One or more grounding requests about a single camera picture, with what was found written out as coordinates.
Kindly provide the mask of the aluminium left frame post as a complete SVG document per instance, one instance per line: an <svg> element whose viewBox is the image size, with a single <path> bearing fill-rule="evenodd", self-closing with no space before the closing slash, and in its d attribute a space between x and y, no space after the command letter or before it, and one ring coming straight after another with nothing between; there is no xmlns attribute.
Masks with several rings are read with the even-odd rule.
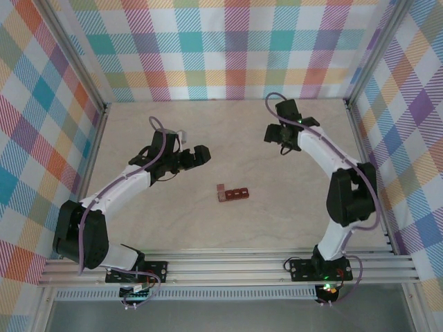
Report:
<svg viewBox="0 0 443 332"><path fill-rule="evenodd" d="M33 0L94 104L106 113L115 95L70 1L57 2L60 11L54 9L51 0Z"/></svg>

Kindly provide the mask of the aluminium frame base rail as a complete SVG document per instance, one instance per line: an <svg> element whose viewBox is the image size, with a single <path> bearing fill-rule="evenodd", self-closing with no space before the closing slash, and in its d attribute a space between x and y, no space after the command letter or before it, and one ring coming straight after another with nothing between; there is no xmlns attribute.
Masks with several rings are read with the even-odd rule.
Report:
<svg viewBox="0 0 443 332"><path fill-rule="evenodd" d="M395 255L387 247L355 248L349 253L353 275L362 267L364 284L417 283L419 276L408 255ZM310 249L189 249L153 250L148 261L167 261L166 286L276 286L289 285L282 265L289 257L308 259ZM87 287L105 285L104 268L78 274L76 263L49 259L39 286Z"/></svg>

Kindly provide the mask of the aluminium right side rail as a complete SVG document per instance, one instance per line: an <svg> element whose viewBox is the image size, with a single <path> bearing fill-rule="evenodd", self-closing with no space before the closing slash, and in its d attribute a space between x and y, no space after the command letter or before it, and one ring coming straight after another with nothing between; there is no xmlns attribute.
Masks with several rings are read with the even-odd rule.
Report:
<svg viewBox="0 0 443 332"><path fill-rule="evenodd" d="M353 107L346 99L343 100L343 104L345 106L346 115L347 115L347 118L350 122L350 127L351 127L352 133L354 135L354 139L356 141L356 146L357 146L357 149L359 152L359 157L361 158L362 161L369 162L370 161L369 154L368 154L368 151L365 147L364 139L361 134L361 130L359 129L359 125L357 123L356 116L353 111ZM386 244L390 248L391 253L396 255L397 248L396 248L396 244L392 240L392 237L390 234L390 225L386 221L386 211L383 206L383 199L381 197L381 194L379 193L379 186L377 186L377 197L379 200L379 209L378 209L379 228L381 228L383 231L384 239L386 241Z"/></svg>

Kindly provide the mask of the aluminium left side rail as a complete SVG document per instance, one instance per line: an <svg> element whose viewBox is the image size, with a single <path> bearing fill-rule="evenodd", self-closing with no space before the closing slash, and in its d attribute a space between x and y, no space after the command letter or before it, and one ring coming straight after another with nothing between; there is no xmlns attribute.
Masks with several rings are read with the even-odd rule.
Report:
<svg viewBox="0 0 443 332"><path fill-rule="evenodd" d="M108 115L109 105L105 105L105 110L99 112L98 126L93 132L87 157L84 162L80 163L83 173L78 181L75 180L75 193L69 200L62 204L57 218L52 245L53 251L59 256L70 259L75 263L79 262L78 223L81 219L81 217L76 216L76 210L83 211L80 207L80 201L87 196Z"/></svg>

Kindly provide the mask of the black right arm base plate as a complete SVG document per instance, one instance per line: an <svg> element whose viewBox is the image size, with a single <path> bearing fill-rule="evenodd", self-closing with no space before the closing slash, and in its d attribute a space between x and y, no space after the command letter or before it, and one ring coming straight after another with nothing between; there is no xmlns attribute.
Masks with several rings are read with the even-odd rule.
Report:
<svg viewBox="0 0 443 332"><path fill-rule="evenodd" d="M289 261L293 282L326 282L353 280L350 261L344 257L334 261L292 259Z"/></svg>

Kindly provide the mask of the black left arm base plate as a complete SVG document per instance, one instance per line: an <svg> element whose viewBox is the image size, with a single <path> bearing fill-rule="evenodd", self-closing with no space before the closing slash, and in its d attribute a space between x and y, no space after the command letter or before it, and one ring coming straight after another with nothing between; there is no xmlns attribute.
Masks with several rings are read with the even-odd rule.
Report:
<svg viewBox="0 0 443 332"><path fill-rule="evenodd" d="M105 276L106 284L142 284L149 282L151 284L156 283L156 279L142 275L141 272L151 273L156 275L161 282L166 281L168 273L167 261L141 261L136 268L132 269L134 273L119 272L115 269L107 271Z"/></svg>

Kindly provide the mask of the aluminium frame post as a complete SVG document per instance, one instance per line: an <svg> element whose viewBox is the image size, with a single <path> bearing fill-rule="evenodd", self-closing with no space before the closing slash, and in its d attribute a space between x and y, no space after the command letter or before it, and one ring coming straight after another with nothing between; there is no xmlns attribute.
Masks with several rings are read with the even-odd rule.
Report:
<svg viewBox="0 0 443 332"><path fill-rule="evenodd" d="M343 101L351 110L366 88L414 0L380 0L347 74Z"/></svg>
<svg viewBox="0 0 443 332"><path fill-rule="evenodd" d="M70 1L57 2L60 11L54 9L51 0L33 0L94 104L106 113L115 95Z"/></svg>

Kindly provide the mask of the red-brown block piece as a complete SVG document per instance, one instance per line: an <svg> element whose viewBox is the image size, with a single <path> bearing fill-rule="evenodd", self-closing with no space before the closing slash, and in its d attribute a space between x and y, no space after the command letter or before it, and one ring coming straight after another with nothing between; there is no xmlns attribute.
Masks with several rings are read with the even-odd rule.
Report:
<svg viewBox="0 0 443 332"><path fill-rule="evenodd" d="M224 184L217 184L217 199L220 203L247 199L250 194L247 187L227 190Z"/></svg>

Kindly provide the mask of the aluminium right frame post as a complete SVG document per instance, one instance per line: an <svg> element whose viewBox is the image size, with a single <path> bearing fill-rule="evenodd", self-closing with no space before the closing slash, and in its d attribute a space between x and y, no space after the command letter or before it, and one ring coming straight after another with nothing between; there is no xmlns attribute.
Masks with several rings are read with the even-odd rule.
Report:
<svg viewBox="0 0 443 332"><path fill-rule="evenodd" d="M414 0L380 0L347 74L343 101L351 110L366 88Z"/></svg>

